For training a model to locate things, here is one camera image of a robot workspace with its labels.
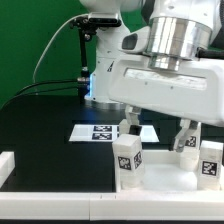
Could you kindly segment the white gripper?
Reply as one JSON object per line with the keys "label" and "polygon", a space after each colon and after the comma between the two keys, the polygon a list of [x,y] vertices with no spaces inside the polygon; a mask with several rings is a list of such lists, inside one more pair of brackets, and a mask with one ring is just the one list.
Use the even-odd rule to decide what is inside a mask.
{"label": "white gripper", "polygon": [[210,36],[204,25],[171,25],[122,38],[108,95],[127,104],[127,134],[140,135],[140,108],[183,118],[173,144],[179,153],[199,147],[200,122],[224,126],[224,60],[195,56]]}

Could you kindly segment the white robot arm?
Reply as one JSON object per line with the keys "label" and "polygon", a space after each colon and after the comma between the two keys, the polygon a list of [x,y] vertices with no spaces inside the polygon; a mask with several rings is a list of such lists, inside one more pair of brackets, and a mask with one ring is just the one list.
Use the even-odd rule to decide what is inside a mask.
{"label": "white robot arm", "polygon": [[98,31],[87,97],[182,119],[174,149],[201,123],[224,126],[224,54],[209,45],[224,27],[224,0],[80,0]]}

